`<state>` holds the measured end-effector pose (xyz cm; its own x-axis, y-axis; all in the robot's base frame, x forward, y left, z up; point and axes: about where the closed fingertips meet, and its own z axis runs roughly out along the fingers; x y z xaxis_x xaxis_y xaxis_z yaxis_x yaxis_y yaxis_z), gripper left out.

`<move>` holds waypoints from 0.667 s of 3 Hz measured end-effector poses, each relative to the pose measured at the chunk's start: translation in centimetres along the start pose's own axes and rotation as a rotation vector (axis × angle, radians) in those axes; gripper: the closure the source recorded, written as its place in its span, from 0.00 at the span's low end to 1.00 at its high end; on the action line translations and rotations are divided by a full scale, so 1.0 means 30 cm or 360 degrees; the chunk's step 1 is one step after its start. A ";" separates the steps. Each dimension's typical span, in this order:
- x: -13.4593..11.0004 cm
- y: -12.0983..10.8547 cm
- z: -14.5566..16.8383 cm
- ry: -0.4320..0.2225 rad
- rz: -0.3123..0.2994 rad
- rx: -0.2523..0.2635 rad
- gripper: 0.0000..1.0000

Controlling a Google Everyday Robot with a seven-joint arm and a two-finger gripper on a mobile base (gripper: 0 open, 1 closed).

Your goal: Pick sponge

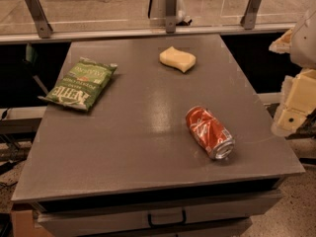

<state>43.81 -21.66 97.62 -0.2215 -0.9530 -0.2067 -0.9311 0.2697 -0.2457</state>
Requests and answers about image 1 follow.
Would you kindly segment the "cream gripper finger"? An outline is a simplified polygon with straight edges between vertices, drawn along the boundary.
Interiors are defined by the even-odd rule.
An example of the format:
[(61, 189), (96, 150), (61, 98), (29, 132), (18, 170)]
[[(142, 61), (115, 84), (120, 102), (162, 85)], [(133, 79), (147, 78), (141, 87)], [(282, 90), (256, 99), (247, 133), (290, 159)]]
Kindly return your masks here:
[(269, 46), (269, 51), (284, 54), (290, 52), (292, 29), (286, 31), (280, 38), (276, 39)]

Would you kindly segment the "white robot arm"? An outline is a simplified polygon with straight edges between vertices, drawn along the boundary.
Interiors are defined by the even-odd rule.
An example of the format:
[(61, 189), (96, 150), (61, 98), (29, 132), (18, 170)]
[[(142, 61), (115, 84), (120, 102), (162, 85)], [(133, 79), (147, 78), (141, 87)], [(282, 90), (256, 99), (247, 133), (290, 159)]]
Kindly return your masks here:
[(316, 6), (273, 41), (269, 51), (288, 53), (290, 61), (302, 68), (296, 76), (284, 78), (272, 125), (273, 134), (289, 136), (316, 110)]

